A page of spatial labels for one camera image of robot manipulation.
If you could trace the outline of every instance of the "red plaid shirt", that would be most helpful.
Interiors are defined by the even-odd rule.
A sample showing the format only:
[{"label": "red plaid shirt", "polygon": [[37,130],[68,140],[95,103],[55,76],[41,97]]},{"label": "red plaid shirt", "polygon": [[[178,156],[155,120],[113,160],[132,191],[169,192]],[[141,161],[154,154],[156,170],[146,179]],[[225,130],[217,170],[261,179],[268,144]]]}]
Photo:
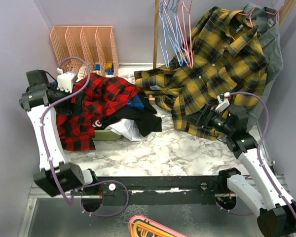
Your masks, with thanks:
[{"label": "red plaid shirt", "polygon": [[[79,81],[74,91],[82,88],[86,78]],[[125,106],[141,90],[123,78],[106,78],[91,74],[90,82],[84,89],[86,96],[82,101],[79,116],[57,115],[57,129],[61,144],[68,151],[95,150],[92,138],[95,137],[95,121],[110,116]]]}]

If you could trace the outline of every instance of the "shirt pocket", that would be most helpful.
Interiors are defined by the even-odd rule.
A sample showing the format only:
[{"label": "shirt pocket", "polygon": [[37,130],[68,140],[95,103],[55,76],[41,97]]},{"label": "shirt pocket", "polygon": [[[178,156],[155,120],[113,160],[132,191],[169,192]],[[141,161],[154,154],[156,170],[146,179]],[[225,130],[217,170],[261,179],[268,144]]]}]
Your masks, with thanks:
[{"label": "shirt pocket", "polygon": [[217,96],[226,92],[230,92],[236,87],[235,83],[225,67],[222,67],[215,75],[208,79],[206,82],[208,94],[217,99]]}]

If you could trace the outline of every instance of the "small blue object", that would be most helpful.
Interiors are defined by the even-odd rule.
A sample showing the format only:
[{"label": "small blue object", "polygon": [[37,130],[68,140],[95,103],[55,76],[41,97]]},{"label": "small blue object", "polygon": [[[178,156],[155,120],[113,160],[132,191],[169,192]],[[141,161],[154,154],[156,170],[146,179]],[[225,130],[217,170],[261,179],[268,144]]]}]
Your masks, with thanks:
[{"label": "small blue object", "polygon": [[138,95],[136,95],[131,101],[129,101],[126,106],[140,110],[143,110],[145,108]]},{"label": "small blue object", "polygon": [[96,64],[95,67],[94,67],[94,70],[95,71],[101,70],[100,64]]},{"label": "small blue object", "polygon": [[50,85],[58,85],[58,82],[55,80],[55,81],[53,81],[53,82],[50,82],[49,84],[50,84]]}]

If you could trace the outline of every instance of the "wooden pole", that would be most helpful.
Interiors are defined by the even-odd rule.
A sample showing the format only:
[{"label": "wooden pole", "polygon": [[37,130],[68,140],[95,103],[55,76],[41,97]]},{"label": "wooden pole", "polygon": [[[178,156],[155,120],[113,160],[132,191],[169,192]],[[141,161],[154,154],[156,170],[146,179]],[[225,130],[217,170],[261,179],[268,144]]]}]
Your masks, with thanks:
[{"label": "wooden pole", "polygon": [[159,1],[160,0],[155,0],[155,3],[154,3],[153,68],[157,67]]}]

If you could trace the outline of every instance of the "white label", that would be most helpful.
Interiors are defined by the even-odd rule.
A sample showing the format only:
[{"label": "white label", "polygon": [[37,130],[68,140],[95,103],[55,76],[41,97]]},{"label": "white label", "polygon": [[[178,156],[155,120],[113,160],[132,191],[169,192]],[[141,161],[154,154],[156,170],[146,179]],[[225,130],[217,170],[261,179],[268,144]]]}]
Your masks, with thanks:
[{"label": "white label", "polygon": [[102,124],[101,124],[101,122],[99,120],[96,120],[94,122],[94,124],[92,125],[92,127],[102,127]]},{"label": "white label", "polygon": [[239,30],[241,30],[241,29],[242,29],[242,27],[243,27],[243,25],[241,24],[241,25],[239,26],[239,28],[236,30],[236,33],[238,33],[238,32],[239,32]]},{"label": "white label", "polygon": [[269,27],[272,27],[274,25],[274,21],[272,20],[272,18],[268,19],[267,24]]},{"label": "white label", "polygon": [[154,85],[150,87],[151,90],[160,90],[160,87],[158,85]]}]

